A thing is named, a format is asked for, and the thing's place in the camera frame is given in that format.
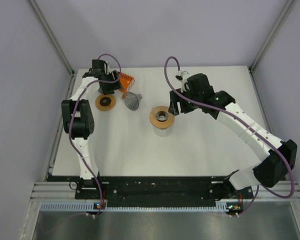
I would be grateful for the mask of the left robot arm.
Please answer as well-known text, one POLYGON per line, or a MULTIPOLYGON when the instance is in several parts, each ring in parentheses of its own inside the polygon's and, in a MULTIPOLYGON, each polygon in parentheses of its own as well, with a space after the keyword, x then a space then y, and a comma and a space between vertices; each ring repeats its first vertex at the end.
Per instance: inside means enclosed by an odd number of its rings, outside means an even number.
POLYGON ((69 99, 61 102, 62 123, 69 143, 79 159, 80 180, 88 183, 86 192, 92 198, 99 198, 104 191, 100 183, 99 169, 91 154, 89 139, 95 131, 95 120, 91 104, 98 94, 106 98, 109 106, 111 97, 116 90, 122 88, 120 69, 112 70, 109 63, 103 59, 93 59, 91 68, 82 76, 81 83, 69 99))

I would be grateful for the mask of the orange coffee filter pack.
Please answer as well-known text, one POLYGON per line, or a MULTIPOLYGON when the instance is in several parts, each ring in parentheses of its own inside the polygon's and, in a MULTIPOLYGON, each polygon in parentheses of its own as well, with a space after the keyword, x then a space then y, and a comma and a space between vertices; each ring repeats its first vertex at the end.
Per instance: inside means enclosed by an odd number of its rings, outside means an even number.
POLYGON ((117 81, 118 87, 117 89, 125 94, 131 90, 133 85, 135 84, 135 78, 126 73, 118 73, 119 80, 117 81))

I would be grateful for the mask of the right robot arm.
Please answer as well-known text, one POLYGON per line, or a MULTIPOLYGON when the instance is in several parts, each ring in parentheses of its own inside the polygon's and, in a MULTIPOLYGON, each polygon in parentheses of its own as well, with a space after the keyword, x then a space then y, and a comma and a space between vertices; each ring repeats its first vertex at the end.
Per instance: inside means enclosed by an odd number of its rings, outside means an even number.
POLYGON ((203 73, 190 76, 178 71, 175 76, 181 87, 171 90, 168 111, 174 116, 187 114, 196 109, 211 115, 216 121, 232 130, 257 156, 259 163, 227 176, 223 192, 235 198, 242 189, 262 185, 270 190, 295 167, 297 144, 283 141, 264 129, 236 103, 226 91, 215 92, 208 77, 203 73))

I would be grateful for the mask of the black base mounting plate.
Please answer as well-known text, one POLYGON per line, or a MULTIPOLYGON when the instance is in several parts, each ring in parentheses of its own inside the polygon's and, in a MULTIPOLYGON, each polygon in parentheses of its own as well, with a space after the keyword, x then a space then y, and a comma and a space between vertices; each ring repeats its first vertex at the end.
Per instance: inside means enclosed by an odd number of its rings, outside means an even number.
POLYGON ((224 176, 100 176, 80 179, 75 199, 99 200, 108 207, 213 207, 216 201, 252 199, 252 188, 236 190, 224 176))

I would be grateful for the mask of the wooden dripper ring holder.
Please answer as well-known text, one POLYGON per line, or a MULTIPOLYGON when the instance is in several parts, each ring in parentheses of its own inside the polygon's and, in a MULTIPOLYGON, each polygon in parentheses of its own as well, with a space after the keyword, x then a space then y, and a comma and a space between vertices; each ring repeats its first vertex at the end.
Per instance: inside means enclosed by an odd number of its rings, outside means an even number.
POLYGON ((149 121, 155 128, 166 130, 174 124, 175 116, 169 112, 167 106, 158 105, 151 109, 149 121))

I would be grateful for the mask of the clear glass carafe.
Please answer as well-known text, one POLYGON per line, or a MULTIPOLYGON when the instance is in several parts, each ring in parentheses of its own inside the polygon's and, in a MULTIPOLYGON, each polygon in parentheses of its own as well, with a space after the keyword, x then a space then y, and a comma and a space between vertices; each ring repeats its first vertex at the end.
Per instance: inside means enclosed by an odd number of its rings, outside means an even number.
MULTIPOLYGON (((155 107, 155 106, 166 106, 166 105, 159 103, 159 104, 153 105, 152 108, 155 107)), ((165 130, 161 130, 161 129, 158 129, 158 128, 156 128, 156 127, 153 126, 155 134, 158 135, 158 136, 160 136, 160 137, 166 137, 166 136, 168 136, 170 134, 170 132, 172 131, 172 128, 173 128, 173 126, 167 128, 165 130)))

